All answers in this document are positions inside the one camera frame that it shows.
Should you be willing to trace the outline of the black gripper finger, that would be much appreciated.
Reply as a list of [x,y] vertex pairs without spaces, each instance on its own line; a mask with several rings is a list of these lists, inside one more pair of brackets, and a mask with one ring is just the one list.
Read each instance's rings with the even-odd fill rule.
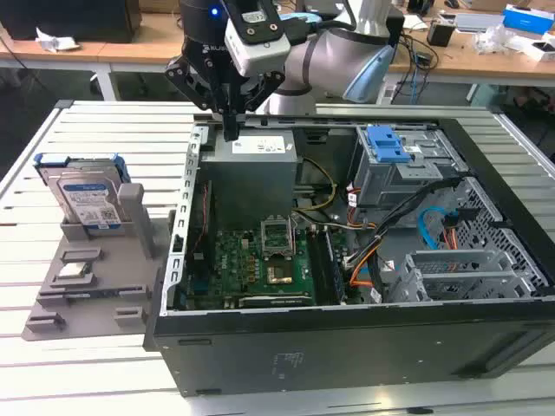
[[247,112],[255,112],[266,99],[284,82],[283,71],[270,71],[259,75],[257,80],[250,80],[241,86],[239,105],[234,110],[235,120],[232,139],[237,140]]
[[220,67],[214,54],[183,54],[166,66],[166,78],[202,110],[211,110],[222,124],[225,140],[232,140],[232,113]]

